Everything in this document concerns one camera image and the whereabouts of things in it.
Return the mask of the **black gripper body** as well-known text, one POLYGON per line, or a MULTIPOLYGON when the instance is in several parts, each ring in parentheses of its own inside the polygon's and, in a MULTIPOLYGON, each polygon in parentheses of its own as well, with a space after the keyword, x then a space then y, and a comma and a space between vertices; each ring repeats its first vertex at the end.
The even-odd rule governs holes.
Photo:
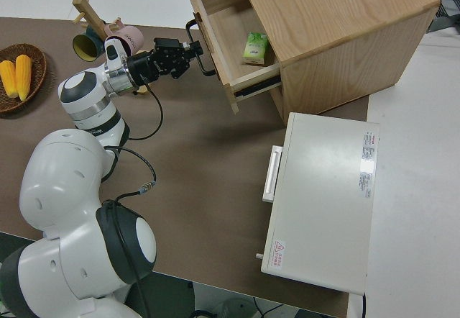
POLYGON ((170 74, 172 61, 177 58, 187 58, 189 44, 178 39, 156 37, 153 40, 154 48, 147 55, 147 71, 143 79, 158 79, 170 74))

